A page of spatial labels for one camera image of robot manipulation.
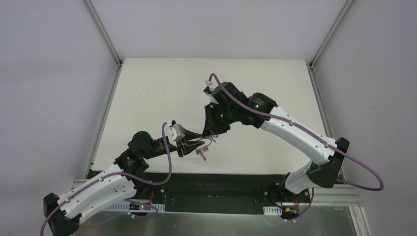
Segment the silver metal keyring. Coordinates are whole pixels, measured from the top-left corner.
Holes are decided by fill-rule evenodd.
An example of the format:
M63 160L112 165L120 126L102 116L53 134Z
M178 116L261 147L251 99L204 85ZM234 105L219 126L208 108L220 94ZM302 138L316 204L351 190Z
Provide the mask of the silver metal keyring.
M205 142L208 141L208 143L207 144L205 143L203 146L197 148L195 151L196 151L196 154L199 155L206 162L207 158L205 156L205 153L209 150L209 146L212 143L216 143L216 140L212 137L207 137L207 138L201 139L201 141L205 141Z

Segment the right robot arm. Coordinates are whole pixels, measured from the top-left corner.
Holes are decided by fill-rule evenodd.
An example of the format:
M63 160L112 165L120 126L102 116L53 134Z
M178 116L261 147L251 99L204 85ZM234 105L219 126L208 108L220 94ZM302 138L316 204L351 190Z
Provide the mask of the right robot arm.
M204 89L210 103L205 106L202 137L226 133L232 123L240 122L274 134L306 154L310 162L296 172L286 174L279 184L279 195L287 202L313 185L333 188L344 159L334 148L347 151L349 141L335 140L310 128L302 130L296 119L262 93L247 97L233 83L223 82L224 88L233 96L230 98L221 87L212 88L212 84L212 81L206 81Z

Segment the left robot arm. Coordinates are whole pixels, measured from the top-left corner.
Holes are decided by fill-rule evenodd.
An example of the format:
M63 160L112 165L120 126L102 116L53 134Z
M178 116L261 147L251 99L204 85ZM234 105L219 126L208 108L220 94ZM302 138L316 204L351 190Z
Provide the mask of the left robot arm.
M49 227L55 236L70 236L90 217L121 200L136 196L144 199L150 186L167 183L173 170L171 153L188 155L204 144L201 134L183 128L174 121L163 123L162 136L154 139L146 131L133 135L128 148L108 168L79 187L61 195L50 193L43 199L45 220L40 235ZM146 160L167 155L168 174L162 181L145 178Z

